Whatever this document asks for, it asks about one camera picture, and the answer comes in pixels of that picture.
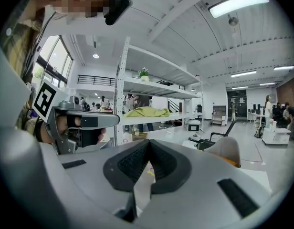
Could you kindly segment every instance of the office chair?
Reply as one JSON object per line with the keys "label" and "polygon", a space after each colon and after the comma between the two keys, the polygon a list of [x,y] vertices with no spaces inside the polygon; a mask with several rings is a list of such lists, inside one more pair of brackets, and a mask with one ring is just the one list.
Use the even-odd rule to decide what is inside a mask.
{"label": "office chair", "polygon": [[231,125],[229,126],[228,130],[226,133],[218,133],[218,132],[212,132],[210,134],[210,139],[200,139],[199,141],[197,141],[197,144],[195,145],[195,147],[197,147],[197,149],[199,150],[204,150],[208,147],[213,146],[216,142],[212,142],[212,137],[213,135],[220,135],[220,136],[228,136],[230,131],[232,130],[233,126],[235,125],[236,120],[234,120]]}

